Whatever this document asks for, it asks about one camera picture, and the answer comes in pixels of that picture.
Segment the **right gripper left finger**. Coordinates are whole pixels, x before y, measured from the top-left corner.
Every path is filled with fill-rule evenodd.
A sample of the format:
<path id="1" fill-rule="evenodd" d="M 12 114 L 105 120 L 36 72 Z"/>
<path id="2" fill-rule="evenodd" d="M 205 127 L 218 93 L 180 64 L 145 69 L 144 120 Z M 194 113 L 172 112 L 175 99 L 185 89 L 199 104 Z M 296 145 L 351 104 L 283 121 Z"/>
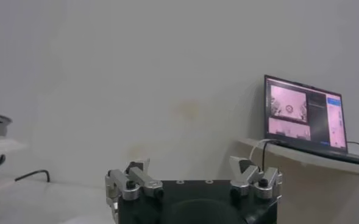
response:
<path id="1" fill-rule="evenodd" d="M 106 203 L 115 211 L 118 200 L 135 201 L 142 195 L 162 201 L 163 182 L 148 175 L 150 159 L 131 161 L 124 171 L 109 170 L 105 176 Z"/>

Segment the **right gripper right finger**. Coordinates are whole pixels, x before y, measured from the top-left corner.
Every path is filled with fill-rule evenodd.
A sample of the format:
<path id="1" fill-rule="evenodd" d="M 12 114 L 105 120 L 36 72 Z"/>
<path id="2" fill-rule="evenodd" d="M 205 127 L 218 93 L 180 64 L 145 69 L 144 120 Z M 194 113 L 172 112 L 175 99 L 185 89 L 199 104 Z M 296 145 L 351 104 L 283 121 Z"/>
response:
<path id="1" fill-rule="evenodd" d="M 233 173 L 231 187 L 240 197 L 250 192 L 261 200 L 280 199 L 282 197 L 282 173 L 278 168 L 269 167 L 262 171 L 251 160 L 231 156 L 229 164 Z"/>

